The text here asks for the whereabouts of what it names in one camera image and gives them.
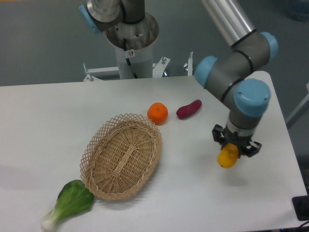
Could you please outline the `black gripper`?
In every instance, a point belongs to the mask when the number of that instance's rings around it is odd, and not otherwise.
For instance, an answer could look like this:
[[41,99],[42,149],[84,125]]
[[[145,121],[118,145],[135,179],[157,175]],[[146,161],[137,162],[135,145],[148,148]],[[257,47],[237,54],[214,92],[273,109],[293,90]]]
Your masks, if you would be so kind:
[[259,153],[262,144],[253,142],[251,136],[242,137],[232,133],[228,127],[223,128],[216,124],[212,129],[213,140],[223,148],[226,144],[231,143],[237,146],[241,156],[252,157]]

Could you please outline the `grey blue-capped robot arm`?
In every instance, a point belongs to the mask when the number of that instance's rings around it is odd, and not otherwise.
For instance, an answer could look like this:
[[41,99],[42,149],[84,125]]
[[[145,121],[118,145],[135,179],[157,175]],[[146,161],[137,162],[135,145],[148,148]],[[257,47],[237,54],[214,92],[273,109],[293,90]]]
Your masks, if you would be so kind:
[[[235,0],[205,0],[203,6],[232,49],[225,59],[208,56],[194,71],[198,83],[225,105],[226,126],[216,125],[213,139],[222,148],[233,144],[240,156],[252,157],[261,144],[252,136],[268,107],[270,89],[250,75],[278,53],[278,42],[267,32],[257,32]],[[94,33],[105,32],[118,53],[121,79],[152,78],[152,56],[145,52],[158,37],[156,19],[146,13],[142,0],[89,0],[79,12]]]

